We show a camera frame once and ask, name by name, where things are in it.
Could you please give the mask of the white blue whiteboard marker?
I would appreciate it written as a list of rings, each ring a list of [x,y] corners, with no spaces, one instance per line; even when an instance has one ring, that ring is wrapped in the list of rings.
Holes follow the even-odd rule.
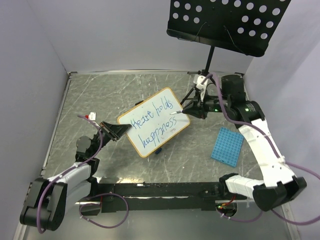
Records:
[[[182,110],[178,110],[178,111],[170,113],[170,115],[176,115],[176,114],[181,114],[181,113],[183,113],[183,111]]]

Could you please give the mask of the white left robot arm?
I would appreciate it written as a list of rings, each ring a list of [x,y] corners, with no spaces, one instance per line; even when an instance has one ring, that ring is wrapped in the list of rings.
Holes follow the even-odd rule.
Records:
[[[20,213],[22,225],[35,227],[40,233],[55,231],[63,222],[65,213],[79,200],[95,200],[99,195],[94,177],[99,159],[96,155],[109,142],[116,142],[132,127],[130,124],[95,124],[93,137],[81,136],[76,141],[75,162],[55,176],[35,179],[29,189]]]

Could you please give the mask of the yellow framed whiteboard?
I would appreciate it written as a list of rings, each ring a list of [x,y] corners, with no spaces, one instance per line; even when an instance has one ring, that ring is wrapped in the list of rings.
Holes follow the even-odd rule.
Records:
[[[191,120],[173,90],[165,87],[117,118],[119,124],[130,124],[126,135],[142,158],[187,128]]]

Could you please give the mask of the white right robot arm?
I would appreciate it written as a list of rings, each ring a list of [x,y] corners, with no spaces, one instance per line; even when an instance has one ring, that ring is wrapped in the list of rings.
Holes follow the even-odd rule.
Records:
[[[218,193],[223,199],[242,195],[267,212],[294,200],[307,187],[306,180],[295,175],[280,153],[259,104],[247,99],[240,75],[199,75],[191,91],[195,95],[182,113],[198,119],[205,119],[208,113],[223,113],[248,143],[262,173],[262,180],[237,173],[220,177]]]

